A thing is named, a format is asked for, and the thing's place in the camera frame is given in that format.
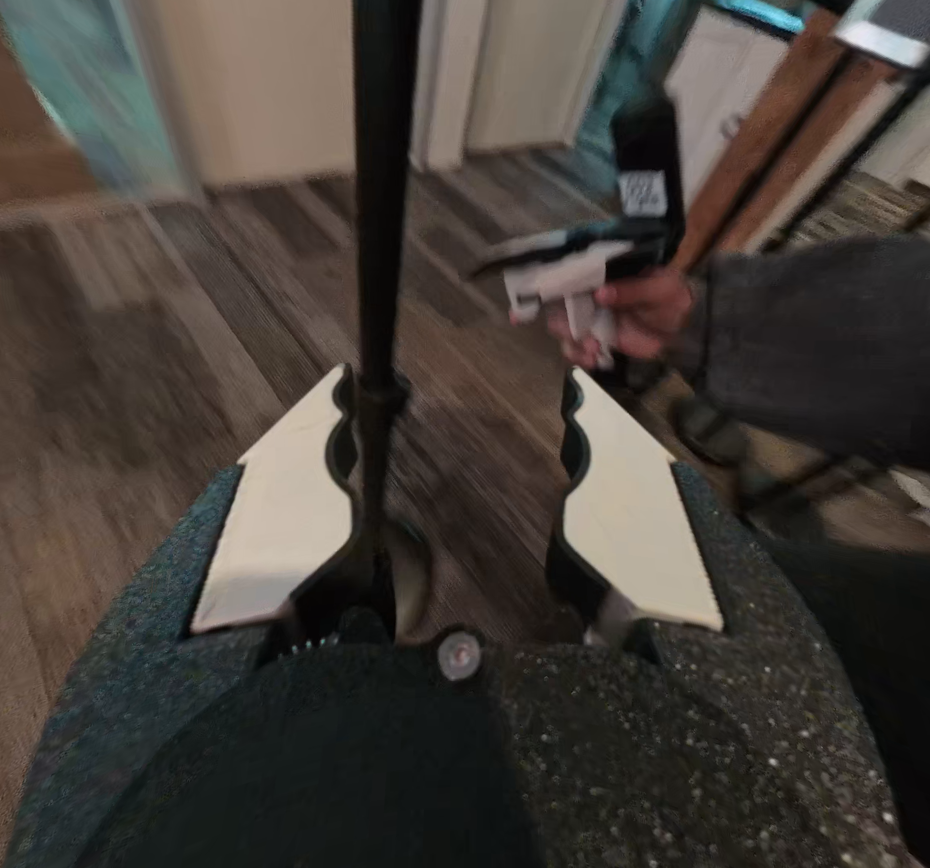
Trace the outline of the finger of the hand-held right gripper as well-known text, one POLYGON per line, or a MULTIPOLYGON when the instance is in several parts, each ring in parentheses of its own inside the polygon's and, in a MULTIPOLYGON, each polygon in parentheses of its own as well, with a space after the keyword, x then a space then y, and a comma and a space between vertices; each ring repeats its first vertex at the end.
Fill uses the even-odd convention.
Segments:
POLYGON ((601 242, 628 242, 632 230, 624 227, 574 227, 513 237, 493 246, 482 263, 469 273, 481 279, 530 264, 558 261, 601 242))
POLYGON ((528 324, 546 304, 562 301, 570 324, 592 324, 593 295, 604 283, 604 258, 563 258, 505 271, 503 282, 515 324, 528 324))

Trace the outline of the black snap frame sign stand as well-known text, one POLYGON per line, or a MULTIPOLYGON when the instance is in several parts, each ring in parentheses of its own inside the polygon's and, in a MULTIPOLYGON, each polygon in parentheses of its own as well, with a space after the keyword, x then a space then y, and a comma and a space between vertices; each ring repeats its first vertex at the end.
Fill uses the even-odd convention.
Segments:
POLYGON ((433 562, 420 533, 386 508, 392 429, 410 394, 394 366, 394 339, 421 9, 422 0, 354 0, 363 561, 367 595, 395 640, 424 615, 433 562))

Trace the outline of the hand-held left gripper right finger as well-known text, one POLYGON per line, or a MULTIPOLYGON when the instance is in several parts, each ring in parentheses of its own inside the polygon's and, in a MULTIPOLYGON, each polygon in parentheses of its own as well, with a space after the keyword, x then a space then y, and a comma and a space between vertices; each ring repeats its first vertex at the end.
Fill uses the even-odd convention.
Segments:
POLYGON ((623 643, 641 620, 721 633, 723 614, 672 467, 657 439, 587 372, 565 375, 567 488, 546 581, 586 643, 623 643))

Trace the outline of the person's right hand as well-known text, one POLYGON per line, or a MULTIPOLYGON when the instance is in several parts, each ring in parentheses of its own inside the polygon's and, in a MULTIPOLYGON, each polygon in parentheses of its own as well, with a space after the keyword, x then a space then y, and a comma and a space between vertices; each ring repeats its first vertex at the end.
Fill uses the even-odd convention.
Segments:
POLYGON ((636 278, 605 283, 593 293, 599 311, 608 311, 612 329, 605 338, 588 334, 575 339, 567 314, 555 309, 548 328, 563 356, 587 371, 600 367, 607 354, 634 361, 663 358, 677 343, 696 305, 697 289, 680 271, 662 267, 636 278))

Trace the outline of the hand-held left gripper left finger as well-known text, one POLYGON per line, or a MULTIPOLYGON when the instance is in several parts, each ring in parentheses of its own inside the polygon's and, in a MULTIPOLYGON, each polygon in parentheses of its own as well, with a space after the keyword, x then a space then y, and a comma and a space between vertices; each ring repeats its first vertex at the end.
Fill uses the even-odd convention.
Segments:
POLYGON ((338 364, 238 459, 192 634, 283 620, 355 533, 354 375, 338 364))

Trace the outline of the wooden pillar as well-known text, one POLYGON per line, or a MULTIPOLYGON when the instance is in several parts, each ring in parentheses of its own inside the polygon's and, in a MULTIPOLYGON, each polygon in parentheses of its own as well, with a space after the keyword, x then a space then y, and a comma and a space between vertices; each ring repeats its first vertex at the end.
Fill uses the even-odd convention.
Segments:
POLYGON ((775 67, 749 116, 688 211, 674 265, 695 268, 715 252, 749 249, 869 95, 901 69, 833 35, 839 17, 816 8, 775 67))

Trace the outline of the person's right forearm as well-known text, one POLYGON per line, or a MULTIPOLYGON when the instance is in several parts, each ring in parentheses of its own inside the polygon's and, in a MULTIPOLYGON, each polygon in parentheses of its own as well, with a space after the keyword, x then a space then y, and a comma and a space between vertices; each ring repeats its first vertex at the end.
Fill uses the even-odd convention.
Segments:
POLYGON ((929 243, 724 254, 670 355, 733 418, 827 454, 929 466, 929 243))

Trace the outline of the white recycling cabinet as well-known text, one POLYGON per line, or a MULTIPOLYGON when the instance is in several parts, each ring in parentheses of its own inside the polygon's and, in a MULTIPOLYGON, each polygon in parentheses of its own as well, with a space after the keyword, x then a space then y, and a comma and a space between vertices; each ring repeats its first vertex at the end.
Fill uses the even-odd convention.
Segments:
POLYGON ((690 207, 805 22, 760 0, 701 5, 665 81, 690 207))

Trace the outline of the person's torso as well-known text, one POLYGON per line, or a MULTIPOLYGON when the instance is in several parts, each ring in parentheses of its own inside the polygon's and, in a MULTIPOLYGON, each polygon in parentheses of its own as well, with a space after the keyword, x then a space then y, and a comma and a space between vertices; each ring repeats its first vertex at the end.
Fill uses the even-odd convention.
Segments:
POLYGON ((929 859, 929 557, 757 533, 840 657, 908 849, 929 859))

